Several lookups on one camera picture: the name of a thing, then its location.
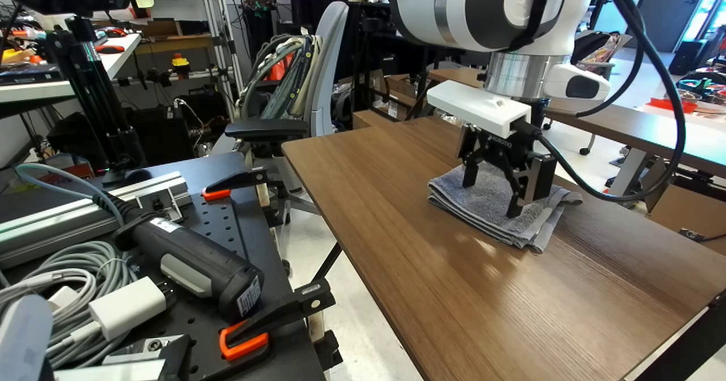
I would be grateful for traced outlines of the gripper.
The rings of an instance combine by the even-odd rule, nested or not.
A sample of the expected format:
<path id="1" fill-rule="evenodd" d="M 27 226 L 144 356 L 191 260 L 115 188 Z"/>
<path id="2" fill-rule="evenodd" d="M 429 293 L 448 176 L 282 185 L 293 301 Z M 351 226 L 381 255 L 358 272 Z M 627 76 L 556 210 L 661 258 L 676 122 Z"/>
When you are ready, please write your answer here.
<path id="1" fill-rule="evenodd" d="M 475 184 L 480 162 L 500 167 L 512 192 L 506 209 L 508 218 L 520 216 L 526 205 L 550 195 L 557 160 L 534 151 L 534 140 L 526 134 L 516 132 L 501 138 L 474 125 L 465 125 L 458 157 L 463 166 L 464 188 Z"/>

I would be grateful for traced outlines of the grey towel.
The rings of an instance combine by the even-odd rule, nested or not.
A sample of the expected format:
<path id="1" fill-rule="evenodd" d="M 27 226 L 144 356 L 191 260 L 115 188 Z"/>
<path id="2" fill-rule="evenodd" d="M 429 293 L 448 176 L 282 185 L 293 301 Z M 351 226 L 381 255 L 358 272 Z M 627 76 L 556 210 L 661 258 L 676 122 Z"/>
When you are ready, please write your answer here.
<path id="1" fill-rule="evenodd" d="M 462 186 L 464 167 L 458 166 L 428 182 L 428 200 L 499 242 L 542 253 L 568 206 L 581 205 L 579 192 L 553 185 L 550 193 L 523 207 L 516 217 L 506 215 L 511 189 L 500 169 L 483 164 L 472 187 Z"/>

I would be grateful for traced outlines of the cardboard box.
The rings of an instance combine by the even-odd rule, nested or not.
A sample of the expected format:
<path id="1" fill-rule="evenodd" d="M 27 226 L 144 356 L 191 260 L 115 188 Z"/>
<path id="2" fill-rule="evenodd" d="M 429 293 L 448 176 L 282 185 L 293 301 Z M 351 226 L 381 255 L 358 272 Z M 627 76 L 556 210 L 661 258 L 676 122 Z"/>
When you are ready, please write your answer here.
<path id="1" fill-rule="evenodd" d="M 726 189 L 695 192 L 672 184 L 662 193 L 648 218 L 671 231 L 726 256 Z"/>

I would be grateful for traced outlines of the grey office chair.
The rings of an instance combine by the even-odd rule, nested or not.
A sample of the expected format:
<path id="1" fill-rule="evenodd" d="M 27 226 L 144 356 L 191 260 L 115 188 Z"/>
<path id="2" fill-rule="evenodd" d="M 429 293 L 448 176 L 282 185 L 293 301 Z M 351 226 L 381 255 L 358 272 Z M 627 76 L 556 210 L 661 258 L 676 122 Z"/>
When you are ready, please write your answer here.
<path id="1" fill-rule="evenodd" d="M 334 1 L 325 9 L 312 34 L 272 37 L 257 53 L 225 136 L 240 143 L 252 166 L 268 166 L 272 205 L 265 208 L 271 226 L 289 223 L 291 208 L 317 213 L 294 195 L 300 180 L 282 144 L 335 132 L 331 114 L 338 55 L 347 25 L 348 5 Z"/>

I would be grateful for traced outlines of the black clamp with orange tip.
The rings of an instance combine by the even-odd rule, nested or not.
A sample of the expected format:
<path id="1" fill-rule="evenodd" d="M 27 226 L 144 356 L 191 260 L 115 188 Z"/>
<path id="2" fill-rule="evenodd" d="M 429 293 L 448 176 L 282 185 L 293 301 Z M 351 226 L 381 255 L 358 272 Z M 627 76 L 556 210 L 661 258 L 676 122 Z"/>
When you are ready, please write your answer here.
<path id="1" fill-rule="evenodd" d="M 251 170 L 228 175 L 208 185 L 202 190 L 201 195 L 205 201 L 216 201 L 230 197 L 233 190 L 256 187 L 267 182 L 269 182 L 267 168 L 254 167 Z"/>
<path id="2" fill-rule="evenodd" d="M 234 361 L 269 343 L 269 333 L 303 320 L 336 303 L 326 278 L 301 286 L 247 319 L 221 330 L 218 345 L 221 358 Z"/>

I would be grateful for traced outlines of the white metal shelf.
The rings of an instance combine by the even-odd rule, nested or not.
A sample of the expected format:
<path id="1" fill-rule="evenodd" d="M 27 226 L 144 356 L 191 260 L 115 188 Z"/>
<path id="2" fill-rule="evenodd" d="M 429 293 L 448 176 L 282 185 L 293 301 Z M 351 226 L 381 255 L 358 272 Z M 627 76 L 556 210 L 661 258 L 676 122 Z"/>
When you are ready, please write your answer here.
<path id="1" fill-rule="evenodd" d="M 226 0 L 134 0 L 134 9 L 142 15 L 149 51 L 206 50 L 206 68 L 197 62 L 192 67 L 207 75 L 217 71 L 218 89 L 231 109 L 241 70 Z"/>

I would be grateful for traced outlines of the white power adapter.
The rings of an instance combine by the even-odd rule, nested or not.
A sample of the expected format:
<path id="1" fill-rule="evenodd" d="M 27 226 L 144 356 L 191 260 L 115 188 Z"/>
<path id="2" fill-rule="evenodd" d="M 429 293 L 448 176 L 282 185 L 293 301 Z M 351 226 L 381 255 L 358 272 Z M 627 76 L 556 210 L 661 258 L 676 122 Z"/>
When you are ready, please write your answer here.
<path id="1" fill-rule="evenodd" d="M 88 304 L 89 314 L 107 341 L 124 336 L 167 309 L 164 292 L 144 277 Z"/>

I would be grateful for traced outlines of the white workbench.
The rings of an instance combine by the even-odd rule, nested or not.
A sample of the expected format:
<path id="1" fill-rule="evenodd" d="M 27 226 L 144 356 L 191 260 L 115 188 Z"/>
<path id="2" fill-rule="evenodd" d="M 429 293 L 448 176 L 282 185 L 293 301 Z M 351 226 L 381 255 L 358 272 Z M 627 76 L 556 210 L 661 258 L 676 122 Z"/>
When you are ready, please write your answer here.
<path id="1" fill-rule="evenodd" d="M 125 37 L 111 39 L 107 45 L 122 46 L 124 51 L 116 54 L 100 54 L 101 62 L 109 77 L 113 78 L 120 68 L 132 56 L 140 44 L 140 34 L 130 34 Z M 13 104 L 26 100 L 64 99 L 74 96 L 68 81 L 33 82 L 20 84 L 20 86 L 0 86 L 0 104 Z"/>

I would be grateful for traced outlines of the black metal bracket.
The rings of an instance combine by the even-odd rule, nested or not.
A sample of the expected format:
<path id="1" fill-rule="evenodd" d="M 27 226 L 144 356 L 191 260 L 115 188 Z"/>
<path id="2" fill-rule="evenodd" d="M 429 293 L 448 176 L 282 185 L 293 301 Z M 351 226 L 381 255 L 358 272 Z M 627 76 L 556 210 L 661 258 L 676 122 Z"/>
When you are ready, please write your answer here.
<path id="1" fill-rule="evenodd" d="M 112 381 L 180 381 L 190 343 L 189 335 L 146 338 L 106 356 L 101 369 Z"/>

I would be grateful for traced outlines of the aluminium extrusion rail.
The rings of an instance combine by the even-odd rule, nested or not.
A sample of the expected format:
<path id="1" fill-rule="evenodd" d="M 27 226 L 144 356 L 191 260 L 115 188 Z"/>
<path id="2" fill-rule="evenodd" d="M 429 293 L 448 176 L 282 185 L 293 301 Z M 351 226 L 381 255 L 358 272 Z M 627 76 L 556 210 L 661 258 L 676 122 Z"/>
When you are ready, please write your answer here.
<path id="1" fill-rule="evenodd" d="M 161 203 L 161 211 L 175 222 L 183 218 L 180 209 L 193 200 L 179 172 L 143 180 L 111 193 L 130 205 L 148 210 L 154 203 Z M 5 221 L 0 223 L 0 268 L 16 267 L 118 228 L 116 218 L 90 200 L 76 200 Z"/>

